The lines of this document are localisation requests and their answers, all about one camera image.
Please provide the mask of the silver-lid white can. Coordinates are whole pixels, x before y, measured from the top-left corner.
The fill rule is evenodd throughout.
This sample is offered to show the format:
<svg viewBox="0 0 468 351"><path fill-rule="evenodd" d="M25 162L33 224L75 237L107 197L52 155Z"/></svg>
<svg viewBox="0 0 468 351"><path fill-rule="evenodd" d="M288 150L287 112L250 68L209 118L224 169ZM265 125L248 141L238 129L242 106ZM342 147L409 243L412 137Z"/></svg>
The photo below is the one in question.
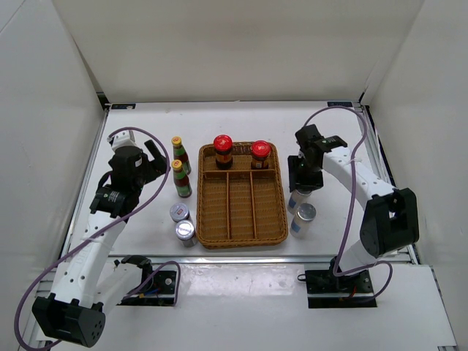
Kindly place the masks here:
<svg viewBox="0 0 468 351"><path fill-rule="evenodd" d="M296 238L303 238L308 233L316 215L317 210L311 203L301 203L291 221L291 234Z"/></svg>
<svg viewBox="0 0 468 351"><path fill-rule="evenodd" d="M299 189L293 190L290 193L290 198L287 202L287 210L291 214L295 214L299 205L301 205L302 203L305 203L311 194L312 194L312 191L299 190Z"/></svg>

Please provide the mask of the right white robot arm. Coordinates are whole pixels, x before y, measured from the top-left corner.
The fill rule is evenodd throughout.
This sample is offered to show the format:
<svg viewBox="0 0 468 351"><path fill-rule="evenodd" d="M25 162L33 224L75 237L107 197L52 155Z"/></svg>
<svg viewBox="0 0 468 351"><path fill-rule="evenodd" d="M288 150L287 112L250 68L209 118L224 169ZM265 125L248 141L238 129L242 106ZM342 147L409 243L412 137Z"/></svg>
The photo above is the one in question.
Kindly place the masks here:
<svg viewBox="0 0 468 351"><path fill-rule="evenodd" d="M359 239L352 246L341 244L328 274L331 288L342 293L354 285L357 273L419 240L417 198L359 164L356 151L338 136L324 137L312 124L295 138L299 153L288 158L290 192L309 195L323 187L323 173L329 173L350 192L350 203L363 209Z"/></svg>

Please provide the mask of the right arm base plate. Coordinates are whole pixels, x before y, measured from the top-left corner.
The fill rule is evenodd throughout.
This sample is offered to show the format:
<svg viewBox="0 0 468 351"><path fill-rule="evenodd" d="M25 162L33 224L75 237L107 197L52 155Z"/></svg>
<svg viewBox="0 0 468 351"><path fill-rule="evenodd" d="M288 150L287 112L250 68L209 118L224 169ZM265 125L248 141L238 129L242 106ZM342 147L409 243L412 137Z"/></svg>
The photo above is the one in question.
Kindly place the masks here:
<svg viewBox="0 0 468 351"><path fill-rule="evenodd" d="M310 309L377 307L368 270L342 277L334 276L331 270L307 270L297 280L306 284Z"/></svg>

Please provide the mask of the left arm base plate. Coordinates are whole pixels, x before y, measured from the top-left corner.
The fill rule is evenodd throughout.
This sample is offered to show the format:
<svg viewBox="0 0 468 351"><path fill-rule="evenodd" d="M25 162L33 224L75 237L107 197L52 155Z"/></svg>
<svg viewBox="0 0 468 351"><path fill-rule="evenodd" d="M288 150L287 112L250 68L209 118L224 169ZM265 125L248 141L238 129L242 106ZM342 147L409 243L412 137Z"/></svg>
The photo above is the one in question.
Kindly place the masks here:
<svg viewBox="0 0 468 351"><path fill-rule="evenodd" d="M114 260L115 268L120 264L134 265L141 270L141 284L136 293L123 297L119 306L174 306L178 298L181 267L175 261L162 263L157 268L142 255L127 255Z"/></svg>

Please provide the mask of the red-lid sauce jar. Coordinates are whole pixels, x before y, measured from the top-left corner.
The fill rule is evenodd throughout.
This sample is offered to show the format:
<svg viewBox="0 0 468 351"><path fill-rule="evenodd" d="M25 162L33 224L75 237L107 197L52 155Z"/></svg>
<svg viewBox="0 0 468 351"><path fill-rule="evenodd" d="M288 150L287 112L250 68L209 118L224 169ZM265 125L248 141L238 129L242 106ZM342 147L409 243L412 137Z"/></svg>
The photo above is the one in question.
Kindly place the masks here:
<svg viewBox="0 0 468 351"><path fill-rule="evenodd" d="M233 165L233 141L228 135L218 135L214 138L215 163L219 169L227 170Z"/></svg>
<svg viewBox="0 0 468 351"><path fill-rule="evenodd" d="M251 169L262 170L269 168L271 146L264 140L255 141L252 144Z"/></svg>

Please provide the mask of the yellow-cap sauce bottle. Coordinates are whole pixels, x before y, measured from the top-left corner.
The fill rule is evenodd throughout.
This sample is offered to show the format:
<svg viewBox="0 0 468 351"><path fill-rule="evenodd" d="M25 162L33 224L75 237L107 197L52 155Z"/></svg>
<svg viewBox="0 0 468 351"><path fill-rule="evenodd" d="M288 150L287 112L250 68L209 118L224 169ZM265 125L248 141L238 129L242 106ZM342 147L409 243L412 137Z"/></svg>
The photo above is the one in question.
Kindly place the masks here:
<svg viewBox="0 0 468 351"><path fill-rule="evenodd" d="M192 188L189 182L189 177L183 168L183 163L179 159L171 162L173 169L173 182L179 197L187 198L192 195Z"/></svg>
<svg viewBox="0 0 468 351"><path fill-rule="evenodd" d="M187 175L192 171L189 157L186 152L186 149L183 146L182 139L180 136L175 136L172 138L171 143L173 145L173 157L182 162L182 166Z"/></svg>

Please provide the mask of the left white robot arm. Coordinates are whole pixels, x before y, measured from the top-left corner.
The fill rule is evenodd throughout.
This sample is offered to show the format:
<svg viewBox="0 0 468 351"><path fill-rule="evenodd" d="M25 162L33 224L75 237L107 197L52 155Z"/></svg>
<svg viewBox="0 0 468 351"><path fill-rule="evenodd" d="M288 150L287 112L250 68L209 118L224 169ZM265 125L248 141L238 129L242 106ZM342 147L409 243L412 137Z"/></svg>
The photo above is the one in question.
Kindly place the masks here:
<svg viewBox="0 0 468 351"><path fill-rule="evenodd" d="M126 256L108 278L99 278L130 217L143 208L143 187L167 178L169 170L167 151L158 140L151 138L140 148L125 132L111 137L110 144L111 170L99 182L82 242L65 255L68 263L50 294L37 297L32 306L46 336L83 347L99 341L114 306L152 287L151 261L140 255Z"/></svg>

